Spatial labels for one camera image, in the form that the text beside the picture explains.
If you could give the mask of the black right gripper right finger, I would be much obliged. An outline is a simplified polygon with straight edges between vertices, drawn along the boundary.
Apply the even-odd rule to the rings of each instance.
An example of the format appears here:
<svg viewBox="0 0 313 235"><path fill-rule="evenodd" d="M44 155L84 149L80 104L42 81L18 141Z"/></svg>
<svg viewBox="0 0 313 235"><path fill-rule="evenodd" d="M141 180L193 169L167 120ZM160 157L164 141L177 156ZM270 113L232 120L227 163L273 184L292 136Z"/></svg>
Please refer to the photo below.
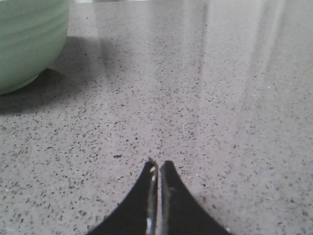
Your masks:
<svg viewBox="0 0 313 235"><path fill-rule="evenodd" d="M229 235L191 195L172 161L161 167L163 235Z"/></svg>

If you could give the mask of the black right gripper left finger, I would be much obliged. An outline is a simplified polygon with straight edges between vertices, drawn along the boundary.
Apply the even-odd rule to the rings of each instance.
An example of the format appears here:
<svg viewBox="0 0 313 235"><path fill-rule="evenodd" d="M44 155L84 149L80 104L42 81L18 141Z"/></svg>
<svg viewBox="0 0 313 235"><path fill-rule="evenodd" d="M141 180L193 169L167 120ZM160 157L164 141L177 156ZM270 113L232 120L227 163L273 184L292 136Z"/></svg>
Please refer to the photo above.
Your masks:
<svg viewBox="0 0 313 235"><path fill-rule="evenodd" d="M158 166L148 160L124 200L89 235L154 235L157 222Z"/></svg>

